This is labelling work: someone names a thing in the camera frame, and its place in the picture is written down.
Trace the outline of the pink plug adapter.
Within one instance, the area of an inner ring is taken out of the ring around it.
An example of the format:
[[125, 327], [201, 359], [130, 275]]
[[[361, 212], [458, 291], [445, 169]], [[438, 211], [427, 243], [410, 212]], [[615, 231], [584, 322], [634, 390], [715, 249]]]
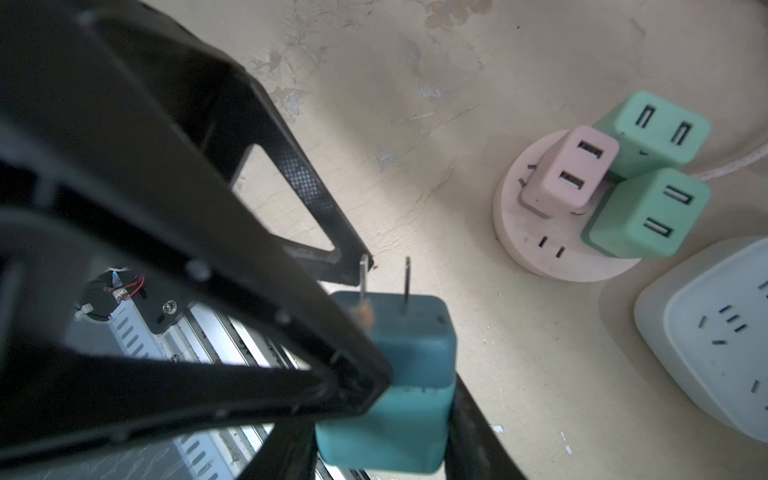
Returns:
[[521, 202], [545, 218], [584, 207], [619, 153], [619, 142], [588, 125], [569, 130], [541, 156]]

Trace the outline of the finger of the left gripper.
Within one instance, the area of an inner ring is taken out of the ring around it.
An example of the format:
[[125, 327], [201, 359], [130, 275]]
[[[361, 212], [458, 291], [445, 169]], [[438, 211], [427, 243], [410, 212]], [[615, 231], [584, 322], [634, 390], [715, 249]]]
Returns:
[[260, 148], [332, 244], [324, 250], [276, 236], [282, 249], [317, 280], [359, 285], [372, 255], [265, 88], [224, 51], [142, 1], [82, 5], [117, 58], [228, 185]]
[[[78, 353], [64, 336], [98, 261], [233, 315], [306, 371]], [[1, 125], [1, 464], [31, 468], [179, 434], [365, 412], [380, 352], [175, 128]]]

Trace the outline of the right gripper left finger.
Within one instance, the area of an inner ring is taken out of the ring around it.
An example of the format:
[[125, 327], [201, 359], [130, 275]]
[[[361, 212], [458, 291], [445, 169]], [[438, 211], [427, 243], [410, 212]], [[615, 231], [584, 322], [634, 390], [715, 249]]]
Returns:
[[310, 480], [316, 477], [315, 427], [306, 421], [276, 423], [238, 480]]

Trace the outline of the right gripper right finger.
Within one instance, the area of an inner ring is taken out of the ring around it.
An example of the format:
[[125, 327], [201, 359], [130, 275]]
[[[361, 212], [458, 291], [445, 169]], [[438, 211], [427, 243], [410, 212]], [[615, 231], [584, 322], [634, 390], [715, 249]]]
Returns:
[[445, 476], [447, 480], [526, 479], [459, 375], [449, 421]]

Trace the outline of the green plug adapter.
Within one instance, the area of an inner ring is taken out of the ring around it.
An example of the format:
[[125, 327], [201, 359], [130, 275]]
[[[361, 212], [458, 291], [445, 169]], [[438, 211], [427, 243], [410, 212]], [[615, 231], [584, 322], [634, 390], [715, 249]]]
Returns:
[[619, 142], [609, 169], [618, 180], [682, 168], [696, 157], [711, 132], [705, 117], [648, 91], [632, 94], [593, 127]]
[[677, 253], [710, 198], [706, 183], [661, 168], [611, 187], [581, 238], [613, 258], [668, 258]]

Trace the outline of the teal plug adapter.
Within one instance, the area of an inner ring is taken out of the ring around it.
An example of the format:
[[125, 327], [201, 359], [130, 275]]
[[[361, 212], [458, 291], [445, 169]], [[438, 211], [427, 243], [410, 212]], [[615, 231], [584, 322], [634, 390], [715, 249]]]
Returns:
[[434, 473], [457, 386], [457, 335], [446, 303], [410, 291], [331, 296], [361, 324], [394, 379], [365, 414], [316, 425], [322, 460], [340, 469]]

